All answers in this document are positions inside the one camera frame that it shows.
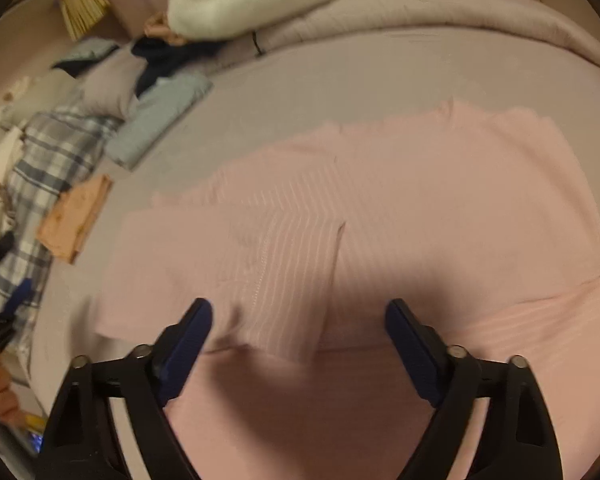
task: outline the blue plaid fabric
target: blue plaid fabric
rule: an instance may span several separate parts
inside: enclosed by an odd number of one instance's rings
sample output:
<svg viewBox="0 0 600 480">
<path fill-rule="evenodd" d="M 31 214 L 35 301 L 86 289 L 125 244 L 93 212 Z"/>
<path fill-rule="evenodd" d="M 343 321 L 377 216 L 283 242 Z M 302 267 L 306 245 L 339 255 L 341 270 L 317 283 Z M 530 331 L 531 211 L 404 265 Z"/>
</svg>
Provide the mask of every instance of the blue plaid fabric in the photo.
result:
<svg viewBox="0 0 600 480">
<path fill-rule="evenodd" d="M 24 129 L 24 156 L 6 183 L 16 214 L 16 243 L 0 263 L 0 311 L 16 286 L 31 278 L 33 294 L 18 310 L 18 336 L 11 346 L 27 368 L 52 261 L 49 251 L 36 240 L 38 227 L 62 192 L 91 175 L 119 126 L 120 121 L 113 118 L 85 116 L 76 96 L 50 113 L 36 115 Z"/>
</svg>

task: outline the blue gripper pad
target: blue gripper pad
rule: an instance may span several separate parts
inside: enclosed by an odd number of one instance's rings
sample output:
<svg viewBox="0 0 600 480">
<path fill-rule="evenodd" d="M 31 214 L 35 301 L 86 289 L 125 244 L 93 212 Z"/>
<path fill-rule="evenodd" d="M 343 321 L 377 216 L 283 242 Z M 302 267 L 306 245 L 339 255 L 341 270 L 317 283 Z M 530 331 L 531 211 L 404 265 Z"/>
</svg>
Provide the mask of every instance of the blue gripper pad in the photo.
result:
<svg viewBox="0 0 600 480">
<path fill-rule="evenodd" d="M 441 386 L 444 370 L 440 369 L 440 364 L 433 356 L 433 352 L 439 349 L 429 349 L 422 338 L 423 330 L 429 328 L 420 325 L 402 300 L 393 300 L 387 305 L 384 328 L 420 398 L 428 400 L 434 408 L 438 407 L 445 398 L 445 391 Z"/>
<path fill-rule="evenodd" d="M 158 375 L 157 401 L 163 407 L 180 395 L 200 354 L 213 323 L 211 304 L 207 300 L 196 300 L 180 323 L 178 340 Z"/>
<path fill-rule="evenodd" d="M 25 278 L 20 282 L 11 297 L 6 301 L 2 308 L 2 313 L 5 316 L 15 316 L 18 307 L 27 301 L 31 295 L 32 281 L 30 278 Z"/>
</svg>

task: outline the yellow object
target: yellow object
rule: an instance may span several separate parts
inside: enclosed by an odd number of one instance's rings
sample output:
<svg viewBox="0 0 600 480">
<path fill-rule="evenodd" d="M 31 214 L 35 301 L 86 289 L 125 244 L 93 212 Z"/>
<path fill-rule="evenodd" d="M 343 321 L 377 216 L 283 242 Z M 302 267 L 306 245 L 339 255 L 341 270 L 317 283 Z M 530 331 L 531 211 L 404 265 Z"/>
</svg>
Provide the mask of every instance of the yellow object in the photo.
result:
<svg viewBox="0 0 600 480">
<path fill-rule="evenodd" d="M 83 37 L 109 9 L 108 0 L 60 0 L 66 30 L 72 40 Z"/>
<path fill-rule="evenodd" d="M 24 414 L 25 425 L 31 433 L 42 435 L 45 433 L 46 419 L 33 413 Z"/>
</svg>

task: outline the striped pink fabric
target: striped pink fabric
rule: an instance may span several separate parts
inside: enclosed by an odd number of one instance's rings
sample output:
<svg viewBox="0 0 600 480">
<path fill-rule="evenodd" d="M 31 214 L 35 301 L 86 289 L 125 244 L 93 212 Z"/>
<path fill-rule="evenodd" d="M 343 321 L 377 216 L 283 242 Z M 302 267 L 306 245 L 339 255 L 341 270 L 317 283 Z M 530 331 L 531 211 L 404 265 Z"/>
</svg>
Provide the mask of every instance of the striped pink fabric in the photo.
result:
<svg viewBox="0 0 600 480">
<path fill-rule="evenodd" d="M 600 452 L 600 220 L 530 110 L 326 124 L 231 163 L 127 219 L 96 328 L 145 342 L 197 296 L 207 350 L 257 350 L 203 355 L 170 408 L 204 478 L 396 478 L 430 414 L 384 334 L 396 297 L 476 355 L 530 359 L 567 480 Z"/>
</svg>

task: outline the gray pillow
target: gray pillow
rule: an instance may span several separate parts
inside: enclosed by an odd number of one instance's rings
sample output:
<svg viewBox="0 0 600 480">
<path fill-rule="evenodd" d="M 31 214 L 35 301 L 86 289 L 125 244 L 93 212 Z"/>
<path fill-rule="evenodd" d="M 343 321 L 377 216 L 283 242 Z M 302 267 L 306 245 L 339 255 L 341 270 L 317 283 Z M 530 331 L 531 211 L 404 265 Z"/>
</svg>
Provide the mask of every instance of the gray pillow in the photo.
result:
<svg viewBox="0 0 600 480">
<path fill-rule="evenodd" d="M 127 120 L 136 99 L 136 82 L 145 67 L 146 60 L 131 53 L 131 44 L 98 63 L 84 79 L 85 112 Z"/>
</svg>

